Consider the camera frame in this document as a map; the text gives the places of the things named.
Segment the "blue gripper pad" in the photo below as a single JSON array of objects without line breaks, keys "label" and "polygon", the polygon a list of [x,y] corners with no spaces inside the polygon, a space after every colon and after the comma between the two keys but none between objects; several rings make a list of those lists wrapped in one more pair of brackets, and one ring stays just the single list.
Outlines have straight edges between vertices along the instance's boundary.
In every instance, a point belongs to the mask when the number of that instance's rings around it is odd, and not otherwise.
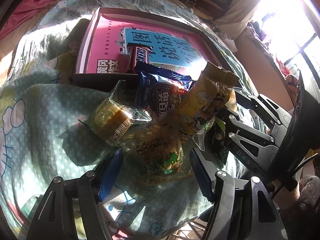
[{"label": "blue gripper pad", "polygon": [[218,171],[212,162],[206,161],[199,149],[190,150],[190,164],[198,181],[202,195],[213,202],[213,190],[216,182],[215,173]]},{"label": "blue gripper pad", "polygon": [[98,193],[98,197],[101,201],[103,201],[107,196],[110,195],[113,184],[116,182],[116,178],[121,168],[122,162],[123,154],[120,152],[119,148],[102,176],[100,182],[100,191]]}]

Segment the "beige wall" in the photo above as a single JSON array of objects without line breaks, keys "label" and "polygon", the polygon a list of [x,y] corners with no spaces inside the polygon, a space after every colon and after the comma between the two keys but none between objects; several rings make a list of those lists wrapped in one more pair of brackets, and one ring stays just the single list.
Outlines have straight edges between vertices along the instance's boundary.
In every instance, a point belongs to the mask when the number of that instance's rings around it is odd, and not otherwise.
[{"label": "beige wall", "polygon": [[293,109],[283,78],[279,76],[280,71],[272,67],[262,50],[243,33],[235,43],[238,52],[234,54],[248,72],[258,92],[272,99],[286,111]]}]

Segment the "blue flower print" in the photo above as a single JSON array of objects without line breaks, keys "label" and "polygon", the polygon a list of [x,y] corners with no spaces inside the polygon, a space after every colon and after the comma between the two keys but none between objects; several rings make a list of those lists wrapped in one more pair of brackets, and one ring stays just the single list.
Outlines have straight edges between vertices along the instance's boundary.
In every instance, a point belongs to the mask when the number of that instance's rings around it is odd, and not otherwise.
[{"label": "blue flower print", "polygon": [[148,232],[153,236],[157,236],[162,231],[162,226],[163,226],[163,223],[153,222],[151,224],[151,228],[148,229]]}]

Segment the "cookie image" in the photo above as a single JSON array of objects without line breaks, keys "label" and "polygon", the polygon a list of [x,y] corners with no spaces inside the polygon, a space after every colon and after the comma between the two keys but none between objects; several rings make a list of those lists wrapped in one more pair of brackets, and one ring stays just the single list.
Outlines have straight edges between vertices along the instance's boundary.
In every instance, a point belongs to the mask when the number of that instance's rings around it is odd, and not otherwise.
[{"label": "cookie image", "polygon": [[174,109],[181,102],[181,95],[172,94],[173,84],[168,81],[156,83],[148,94],[148,104],[151,110],[159,116]]}]

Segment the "blue snack package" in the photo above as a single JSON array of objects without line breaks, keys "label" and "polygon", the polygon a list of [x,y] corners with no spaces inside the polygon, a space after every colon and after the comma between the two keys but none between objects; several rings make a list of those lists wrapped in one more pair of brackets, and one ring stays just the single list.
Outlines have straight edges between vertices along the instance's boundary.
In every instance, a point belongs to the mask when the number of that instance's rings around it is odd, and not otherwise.
[{"label": "blue snack package", "polygon": [[136,105],[156,116],[175,109],[193,85],[190,76],[144,62],[137,62],[134,70],[140,76]]}]

